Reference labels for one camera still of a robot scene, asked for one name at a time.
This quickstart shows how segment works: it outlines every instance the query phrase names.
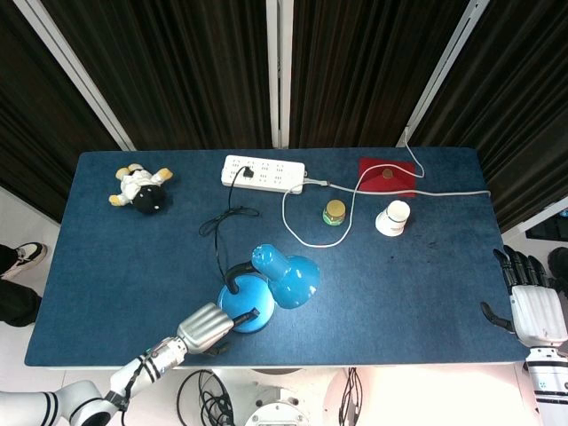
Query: lamp base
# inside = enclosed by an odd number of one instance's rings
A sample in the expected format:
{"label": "lamp base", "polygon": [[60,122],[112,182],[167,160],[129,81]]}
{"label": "lamp base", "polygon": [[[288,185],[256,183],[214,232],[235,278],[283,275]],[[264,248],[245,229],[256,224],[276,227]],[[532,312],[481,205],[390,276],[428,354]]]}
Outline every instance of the lamp base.
{"label": "lamp base", "polygon": [[260,312],[258,317],[243,322],[233,329],[239,333],[254,333],[264,327],[274,313],[272,293],[266,281],[256,275],[241,275],[235,279],[235,282],[239,286],[239,293],[234,295],[226,286],[223,286],[217,298],[217,305],[230,318],[238,317],[256,308]]}

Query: paper cup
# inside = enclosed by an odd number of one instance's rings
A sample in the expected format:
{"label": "paper cup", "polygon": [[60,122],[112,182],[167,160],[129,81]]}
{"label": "paper cup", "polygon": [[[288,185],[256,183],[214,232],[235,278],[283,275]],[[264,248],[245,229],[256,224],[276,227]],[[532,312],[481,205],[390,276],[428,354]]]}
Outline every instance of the paper cup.
{"label": "paper cup", "polygon": [[375,227],[379,233],[396,237],[405,230],[405,223],[410,216],[410,206],[404,201],[393,201],[376,217]]}

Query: plug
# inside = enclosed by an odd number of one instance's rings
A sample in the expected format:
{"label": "plug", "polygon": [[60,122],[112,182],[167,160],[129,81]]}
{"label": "plug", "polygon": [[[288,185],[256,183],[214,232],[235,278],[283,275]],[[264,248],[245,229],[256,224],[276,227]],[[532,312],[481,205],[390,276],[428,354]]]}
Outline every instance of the plug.
{"label": "plug", "polygon": [[252,171],[249,166],[246,166],[245,171],[242,172],[242,176],[244,176],[245,178],[252,178],[253,176],[255,176],[255,172]]}

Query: electrical outlet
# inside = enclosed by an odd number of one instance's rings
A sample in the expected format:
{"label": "electrical outlet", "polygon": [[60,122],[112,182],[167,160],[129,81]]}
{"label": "electrical outlet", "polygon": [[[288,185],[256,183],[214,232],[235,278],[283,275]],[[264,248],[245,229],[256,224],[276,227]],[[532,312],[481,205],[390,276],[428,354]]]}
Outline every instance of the electrical outlet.
{"label": "electrical outlet", "polygon": [[296,188],[290,192],[302,193],[305,166],[301,162],[284,162],[267,158],[227,155],[225,165],[221,171],[221,182],[223,185],[231,186],[234,175],[243,166],[249,166],[254,172],[254,176],[244,177],[243,170],[234,182],[236,188],[285,193],[288,189],[295,186]]}

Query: table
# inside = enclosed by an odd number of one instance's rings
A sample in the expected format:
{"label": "table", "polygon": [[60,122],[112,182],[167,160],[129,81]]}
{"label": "table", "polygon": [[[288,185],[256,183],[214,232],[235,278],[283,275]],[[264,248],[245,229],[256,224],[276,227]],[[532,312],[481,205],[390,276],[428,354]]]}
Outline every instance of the table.
{"label": "table", "polygon": [[[418,189],[485,189],[477,154],[468,148],[415,148],[426,169]],[[221,169],[228,154],[304,162],[310,178],[353,187],[359,157],[411,161],[399,148],[96,152],[81,156],[55,248],[26,363],[45,367],[116,367],[174,335],[178,323],[222,286],[213,238],[199,225],[226,208]],[[112,207],[114,173],[132,162],[174,178],[164,185],[168,205],[145,216]],[[346,223],[324,225],[327,201],[351,196],[308,185],[290,195],[287,219],[306,241],[335,241]],[[257,208],[258,218],[221,225],[227,266],[249,260],[269,242],[287,255],[318,263],[322,281],[312,300],[276,309],[253,335],[231,333],[230,350],[188,357],[187,366],[307,367],[403,363],[509,362],[528,350],[492,326],[479,309],[487,301],[510,315],[501,269],[492,250],[501,235],[486,195],[407,198],[405,232],[389,238],[375,217],[393,196],[358,196],[351,234],[335,248],[302,246],[284,228],[280,193],[235,189],[233,204]]]}

